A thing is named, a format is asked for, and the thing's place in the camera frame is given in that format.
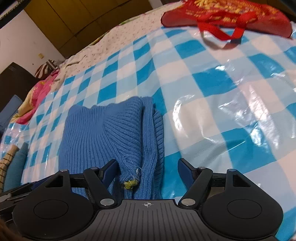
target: crosshair symbol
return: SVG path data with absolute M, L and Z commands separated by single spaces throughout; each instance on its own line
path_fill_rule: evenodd
M 146 202 L 146 203 L 144 203 L 144 204 L 142 204 L 142 205 L 144 205 L 144 206 L 146 206 L 146 207 L 150 207 L 150 206 L 153 205 L 153 204 L 150 203 L 150 202 Z

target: checkered tablecloth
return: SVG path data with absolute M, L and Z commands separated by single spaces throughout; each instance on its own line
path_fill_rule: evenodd
M 288 240 L 296 219 L 295 64 L 292 39 L 246 31 L 241 44 L 226 44 L 193 27 L 161 28 L 66 79 L 27 126 L 9 126 L 0 151 L 28 142 L 22 182 L 42 179 L 58 171 L 72 105 L 152 96 L 164 121 L 163 198 L 186 191 L 180 157 L 214 172 L 235 168 L 280 203 L 277 237 Z

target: pink and yellow fabric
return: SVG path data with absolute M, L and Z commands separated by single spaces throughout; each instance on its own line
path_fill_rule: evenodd
M 59 70 L 53 72 L 45 80 L 41 80 L 34 85 L 27 94 L 25 101 L 18 108 L 18 113 L 11 118 L 10 123 L 27 124 L 31 120 L 38 106 L 49 93 L 51 85 L 58 73 Z

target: blue sweater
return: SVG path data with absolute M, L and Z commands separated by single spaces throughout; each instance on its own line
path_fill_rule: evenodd
M 152 98 L 132 97 L 118 104 L 74 105 L 69 109 L 59 151 L 59 169 L 82 173 L 116 159 L 120 175 L 109 187 L 117 199 L 160 199 L 163 121 Z M 132 181 L 133 189 L 123 185 Z M 84 195 L 83 190 L 75 192 Z

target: red tote bag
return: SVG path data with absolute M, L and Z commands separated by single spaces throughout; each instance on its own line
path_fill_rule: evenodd
M 220 40 L 239 39 L 244 30 L 280 35 L 292 34 L 290 20 L 278 9 L 267 4 L 245 0 L 187 0 L 161 18 L 165 27 L 198 26 Z M 234 28 L 232 36 L 219 26 Z

